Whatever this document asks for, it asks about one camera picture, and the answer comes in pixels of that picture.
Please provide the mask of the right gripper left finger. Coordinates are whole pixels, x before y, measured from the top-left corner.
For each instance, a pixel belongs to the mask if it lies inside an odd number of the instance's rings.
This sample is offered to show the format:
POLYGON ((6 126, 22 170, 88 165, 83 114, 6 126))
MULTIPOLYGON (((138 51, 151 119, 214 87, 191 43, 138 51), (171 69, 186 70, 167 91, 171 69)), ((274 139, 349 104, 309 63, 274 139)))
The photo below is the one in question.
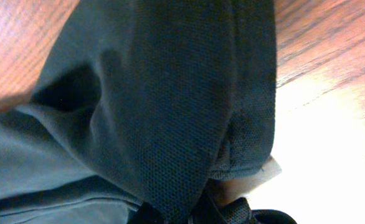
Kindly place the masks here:
POLYGON ((162 214, 148 203, 143 203, 128 220, 128 224, 168 224, 162 214))

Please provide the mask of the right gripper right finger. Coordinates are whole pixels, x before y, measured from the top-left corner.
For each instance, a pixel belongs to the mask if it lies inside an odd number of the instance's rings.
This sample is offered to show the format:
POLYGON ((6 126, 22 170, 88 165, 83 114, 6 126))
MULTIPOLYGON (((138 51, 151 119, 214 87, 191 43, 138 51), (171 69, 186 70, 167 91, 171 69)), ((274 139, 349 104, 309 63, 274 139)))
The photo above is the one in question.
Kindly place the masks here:
POLYGON ((252 210, 244 197, 218 207, 213 193, 206 188, 191 212, 188 224, 297 224, 279 210, 252 210))

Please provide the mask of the black t-shirt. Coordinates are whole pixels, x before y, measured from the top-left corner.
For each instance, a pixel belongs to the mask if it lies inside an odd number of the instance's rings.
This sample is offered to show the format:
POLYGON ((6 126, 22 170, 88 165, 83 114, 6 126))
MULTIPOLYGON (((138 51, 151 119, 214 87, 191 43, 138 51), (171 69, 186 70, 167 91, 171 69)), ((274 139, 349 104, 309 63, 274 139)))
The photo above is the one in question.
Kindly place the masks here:
POLYGON ((269 158, 276 65, 273 1, 80 1, 0 114, 0 223, 187 223, 269 158))

